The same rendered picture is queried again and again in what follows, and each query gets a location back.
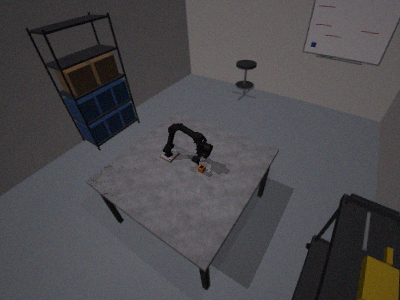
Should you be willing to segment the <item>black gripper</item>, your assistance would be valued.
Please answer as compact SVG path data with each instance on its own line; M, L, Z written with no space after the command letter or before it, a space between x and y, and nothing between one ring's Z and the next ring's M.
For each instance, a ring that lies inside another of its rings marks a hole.
M202 155L200 156L200 153L202 153L204 150L203 150L203 149L202 149L202 150L198 150L197 148L196 148L196 150L197 150L196 154L197 154L198 156L197 156L197 157L194 156L191 160L192 160L193 162L197 163L197 165L199 165L200 157L202 156Z

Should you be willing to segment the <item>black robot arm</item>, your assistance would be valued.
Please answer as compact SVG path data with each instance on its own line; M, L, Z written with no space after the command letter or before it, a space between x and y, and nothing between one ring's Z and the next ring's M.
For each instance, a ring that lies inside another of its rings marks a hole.
M207 157L209 157L209 155L213 149L213 146L211 144L206 143L207 140L202 133L194 132L193 130L184 126L182 123L176 123L176 124L173 123L168 128L168 132L169 132L168 141L167 141L167 144L165 145L164 149L162 150L163 152L165 152L164 155L166 157L169 158L173 155L173 153L171 152L171 150L174 148L173 139L174 139L175 132L178 130L180 130L183 133L187 134L188 136L192 137L192 139L194 140L194 143L196 143L196 147L198 150L202 150L202 149L204 150L202 153L200 153L200 156L202 155L205 159ZM204 140L204 141L202 142L202 140Z

